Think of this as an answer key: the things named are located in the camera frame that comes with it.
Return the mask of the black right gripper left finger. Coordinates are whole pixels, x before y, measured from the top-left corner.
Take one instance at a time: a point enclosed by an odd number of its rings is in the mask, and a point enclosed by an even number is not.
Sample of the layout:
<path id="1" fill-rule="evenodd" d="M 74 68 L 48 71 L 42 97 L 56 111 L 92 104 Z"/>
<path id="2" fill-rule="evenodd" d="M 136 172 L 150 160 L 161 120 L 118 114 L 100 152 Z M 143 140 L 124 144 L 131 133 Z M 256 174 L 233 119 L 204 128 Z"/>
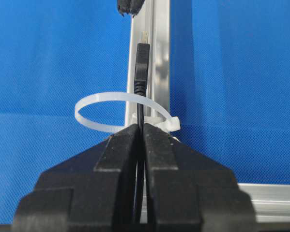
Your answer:
<path id="1" fill-rule="evenodd" d="M 135 222 L 136 124 L 44 171 L 19 202 L 14 232 L 113 232 Z"/>

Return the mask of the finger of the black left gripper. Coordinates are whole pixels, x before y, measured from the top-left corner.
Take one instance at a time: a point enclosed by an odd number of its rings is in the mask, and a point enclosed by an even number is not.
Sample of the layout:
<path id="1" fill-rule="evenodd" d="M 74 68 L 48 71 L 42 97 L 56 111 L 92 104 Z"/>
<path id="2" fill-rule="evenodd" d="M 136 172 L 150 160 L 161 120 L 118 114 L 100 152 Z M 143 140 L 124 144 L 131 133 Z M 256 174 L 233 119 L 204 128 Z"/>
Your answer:
<path id="1" fill-rule="evenodd" d="M 141 10 L 145 0 L 117 0 L 117 11 L 120 15 L 136 16 Z"/>

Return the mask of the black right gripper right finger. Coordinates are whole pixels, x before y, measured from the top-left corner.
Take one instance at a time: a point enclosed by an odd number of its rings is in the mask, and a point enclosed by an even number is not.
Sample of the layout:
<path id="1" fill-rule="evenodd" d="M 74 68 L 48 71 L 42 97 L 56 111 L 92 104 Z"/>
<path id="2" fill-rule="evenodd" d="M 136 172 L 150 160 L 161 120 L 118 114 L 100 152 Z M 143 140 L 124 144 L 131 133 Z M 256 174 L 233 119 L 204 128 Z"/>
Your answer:
<path id="1" fill-rule="evenodd" d="M 250 196 L 231 169 L 145 124 L 150 222 L 157 232 L 254 232 Z"/>

